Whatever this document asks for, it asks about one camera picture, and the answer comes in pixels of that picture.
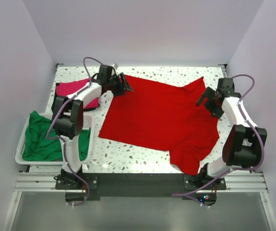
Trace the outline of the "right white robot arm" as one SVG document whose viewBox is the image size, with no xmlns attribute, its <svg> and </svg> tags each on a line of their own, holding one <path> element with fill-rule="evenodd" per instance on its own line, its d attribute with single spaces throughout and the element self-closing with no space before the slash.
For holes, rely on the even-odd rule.
<svg viewBox="0 0 276 231">
<path fill-rule="evenodd" d="M 204 104 L 216 118 L 226 115 L 231 126 L 222 157 L 205 164 L 198 174 L 198 183 L 203 189 L 209 189 L 215 179 L 231 171 L 254 171 L 264 161 L 267 131 L 252 121 L 244 107 L 244 97 L 235 91 L 233 78 L 224 77 L 218 80 L 215 90 L 207 87 L 196 102 L 197 106 Z"/>
</svg>

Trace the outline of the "red t shirt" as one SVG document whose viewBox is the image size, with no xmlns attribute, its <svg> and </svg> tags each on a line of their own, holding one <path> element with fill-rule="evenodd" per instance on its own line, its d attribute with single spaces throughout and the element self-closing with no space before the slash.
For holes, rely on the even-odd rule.
<svg viewBox="0 0 276 231">
<path fill-rule="evenodd" d="M 219 139 L 218 119 L 196 103 L 205 90 L 203 78 L 172 86 L 127 76 L 132 92 L 113 98 L 99 137 L 168 151 L 170 163 L 197 174 Z"/>
</svg>

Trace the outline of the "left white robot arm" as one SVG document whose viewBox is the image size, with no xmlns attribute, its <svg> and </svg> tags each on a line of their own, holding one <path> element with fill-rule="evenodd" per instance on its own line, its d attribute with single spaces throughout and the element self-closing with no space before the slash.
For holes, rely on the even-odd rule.
<svg viewBox="0 0 276 231">
<path fill-rule="evenodd" d="M 83 110 L 92 100 L 107 91 L 114 96 L 121 96 L 127 91 L 133 91 L 133 88 L 124 73 L 118 73 L 113 65 L 102 64 L 98 73 L 90 77 L 83 87 L 67 96 L 57 96 L 54 100 L 52 122 L 46 138 L 51 139 L 50 132 L 54 129 L 54 138 L 60 141 L 62 148 L 62 171 L 70 173 L 66 182 L 73 189 L 83 185 L 83 176 L 78 174 L 82 168 L 79 136 L 84 124 Z"/>
</svg>

